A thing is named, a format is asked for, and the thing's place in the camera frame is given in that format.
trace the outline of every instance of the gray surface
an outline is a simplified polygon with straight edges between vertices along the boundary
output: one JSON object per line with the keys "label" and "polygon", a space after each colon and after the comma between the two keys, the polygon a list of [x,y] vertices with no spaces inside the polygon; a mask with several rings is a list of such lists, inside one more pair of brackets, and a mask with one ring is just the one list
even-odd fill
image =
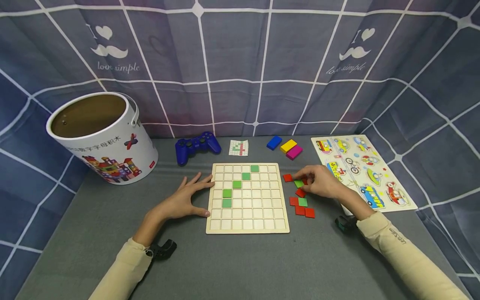
{"label": "gray surface", "polygon": [[[172,194],[183,175],[209,174],[214,162],[277,162],[282,174],[319,163],[309,136],[295,136],[304,152],[294,161],[267,149],[269,139],[249,138],[249,156],[239,157],[228,156],[230,138],[219,138],[221,154],[199,154],[182,168],[175,140],[155,140],[157,167],[126,186],[90,172],[17,299],[87,299],[147,210]],[[293,184],[284,184],[287,197],[294,191]],[[198,193],[194,204],[207,207],[208,191]],[[333,220],[342,212],[337,204],[309,205],[315,219],[296,216],[287,206],[289,234],[206,235],[203,218],[169,221],[159,243],[170,238],[178,248],[169,260],[152,264],[131,299],[413,298],[360,234],[346,236],[335,228]],[[466,291],[413,211],[386,215]]]}

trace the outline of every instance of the magenta block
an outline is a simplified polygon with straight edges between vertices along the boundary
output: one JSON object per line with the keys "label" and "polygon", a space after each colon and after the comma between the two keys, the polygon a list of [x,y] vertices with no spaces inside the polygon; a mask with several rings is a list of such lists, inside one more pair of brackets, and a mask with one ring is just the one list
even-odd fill
{"label": "magenta block", "polygon": [[294,160],[302,151],[302,147],[295,145],[295,147],[291,148],[290,151],[287,152],[287,157],[291,160]]}

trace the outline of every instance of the red square tile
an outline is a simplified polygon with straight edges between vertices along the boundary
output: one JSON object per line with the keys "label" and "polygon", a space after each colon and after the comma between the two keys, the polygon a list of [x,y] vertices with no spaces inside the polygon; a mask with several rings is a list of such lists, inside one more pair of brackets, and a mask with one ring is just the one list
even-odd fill
{"label": "red square tile", "polygon": [[315,218],[315,211],[313,208],[306,207],[305,208],[305,216],[307,218]]}
{"label": "red square tile", "polygon": [[304,216],[305,215],[305,207],[303,206],[296,206],[295,207],[295,214],[299,216]]}
{"label": "red square tile", "polygon": [[283,175],[283,179],[285,180],[285,182],[293,181],[292,174]]}
{"label": "red square tile", "polygon": [[300,197],[300,198],[305,198],[305,195],[306,195],[306,193],[305,193],[301,188],[299,188],[299,189],[295,192],[295,194],[296,194],[298,197]]}
{"label": "red square tile", "polygon": [[299,206],[299,199],[297,197],[290,197],[291,206]]}

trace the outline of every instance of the cylindrical container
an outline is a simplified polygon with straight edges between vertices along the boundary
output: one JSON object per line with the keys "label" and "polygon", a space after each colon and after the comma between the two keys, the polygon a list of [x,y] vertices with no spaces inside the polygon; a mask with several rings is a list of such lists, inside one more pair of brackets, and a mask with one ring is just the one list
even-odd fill
{"label": "cylindrical container", "polygon": [[129,96],[93,93],[58,108],[47,121],[47,132],[103,179],[124,185],[147,176],[158,161],[138,117]]}

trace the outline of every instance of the game controller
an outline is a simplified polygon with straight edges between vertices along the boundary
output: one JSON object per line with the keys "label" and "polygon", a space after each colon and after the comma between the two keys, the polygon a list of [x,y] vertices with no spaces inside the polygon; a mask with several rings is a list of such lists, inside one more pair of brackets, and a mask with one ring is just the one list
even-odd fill
{"label": "game controller", "polygon": [[189,140],[180,139],[175,144],[175,152],[177,153],[177,164],[185,166],[188,162],[188,157],[193,156],[197,151],[211,150],[218,154],[222,151],[220,144],[216,140],[213,133],[205,131],[202,135],[191,138]]}

